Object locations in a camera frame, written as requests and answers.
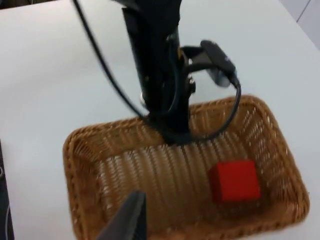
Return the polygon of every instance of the red block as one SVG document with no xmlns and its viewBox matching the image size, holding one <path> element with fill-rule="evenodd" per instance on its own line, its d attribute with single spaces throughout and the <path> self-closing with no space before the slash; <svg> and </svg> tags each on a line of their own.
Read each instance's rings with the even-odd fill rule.
<svg viewBox="0 0 320 240">
<path fill-rule="evenodd" d="M 255 163 L 251 160 L 220 162 L 208 172 L 214 202 L 238 202 L 260 198 Z"/>
</svg>

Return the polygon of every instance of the screw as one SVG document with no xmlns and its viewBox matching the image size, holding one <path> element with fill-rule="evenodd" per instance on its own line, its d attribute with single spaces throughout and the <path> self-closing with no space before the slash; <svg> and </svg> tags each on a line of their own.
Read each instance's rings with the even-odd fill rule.
<svg viewBox="0 0 320 240">
<path fill-rule="evenodd" d="M 188 75 L 188 79 L 189 79 L 189 84 L 195 84 L 195 80 L 190 74 Z"/>
</svg>

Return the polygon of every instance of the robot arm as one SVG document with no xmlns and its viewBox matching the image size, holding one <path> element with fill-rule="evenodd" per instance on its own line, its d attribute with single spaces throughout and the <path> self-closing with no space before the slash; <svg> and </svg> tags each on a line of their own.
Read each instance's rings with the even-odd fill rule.
<svg viewBox="0 0 320 240">
<path fill-rule="evenodd" d="M 149 111 L 147 118 L 119 88 L 78 1 L 73 0 L 92 47 L 114 89 L 146 124 L 163 136 L 167 144 L 183 145 L 217 137 L 228 127 L 239 105 L 241 87 L 235 66 L 211 41 L 202 41 L 200 46 L 180 46 L 178 25 L 182 0 L 115 1 L 124 6 L 122 12 L 141 86 L 140 100 Z M 201 70 L 207 70 L 216 84 L 222 87 L 232 83 L 237 95 L 234 108 L 221 128 L 208 136 L 195 138 L 189 129 L 189 98 L 196 91 L 191 73 Z M 218 77 L 218 73 L 223 73 L 223 77 Z"/>
</svg>

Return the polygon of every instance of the black object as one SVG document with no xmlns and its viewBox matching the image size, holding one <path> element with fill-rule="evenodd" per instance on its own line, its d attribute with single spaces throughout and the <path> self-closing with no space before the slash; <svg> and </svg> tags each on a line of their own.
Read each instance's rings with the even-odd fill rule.
<svg viewBox="0 0 320 240">
<path fill-rule="evenodd" d="M 99 63 L 122 100 L 147 125 L 156 129 L 167 144 L 184 145 L 211 140 L 225 131 L 236 114 L 241 98 L 241 85 L 236 76 L 236 69 L 226 54 L 220 47 L 214 46 L 213 42 L 211 44 L 210 41 L 203 41 L 199 47 L 180 48 L 178 8 L 181 0 L 117 0 L 117 2 L 126 6 L 123 14 L 142 93 L 145 94 L 143 99 L 150 112 L 148 117 L 145 117 L 120 89 L 101 54 L 78 0 L 73 0 Z M 207 57 L 205 61 L 189 64 L 189 60 L 193 58 L 188 54 L 188 50 L 189 53 L 206 54 Z M 209 72 L 217 70 L 223 73 L 236 88 L 236 96 L 233 109 L 220 129 L 203 137 L 193 137 L 189 132 L 188 122 L 189 97 L 195 90 L 195 84 L 189 80 L 189 74 L 201 70 Z"/>
<path fill-rule="evenodd" d="M 146 194 L 131 193 L 96 240 L 147 240 Z"/>
<path fill-rule="evenodd" d="M 0 239 L 14 240 L 11 213 L 9 208 L 9 196 L 5 175 L 4 159 L 0 142 Z"/>
</svg>

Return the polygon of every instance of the table surface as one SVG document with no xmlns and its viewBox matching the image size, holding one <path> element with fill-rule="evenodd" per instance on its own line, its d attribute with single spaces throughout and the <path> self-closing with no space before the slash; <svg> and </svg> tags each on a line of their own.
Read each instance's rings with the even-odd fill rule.
<svg viewBox="0 0 320 240">
<path fill-rule="evenodd" d="M 121 8 L 82 1 L 116 79 L 140 87 Z M 0 138 L 17 240 L 74 239 L 62 146 L 73 130 L 133 116 L 114 93 L 70 1 L 0 11 Z M 270 106 L 309 191 L 306 221 L 259 240 L 318 239 L 320 53 L 277 0 L 183 0 L 183 45 L 216 41 L 245 94 Z M 235 94 L 195 75 L 193 103 Z"/>
</svg>

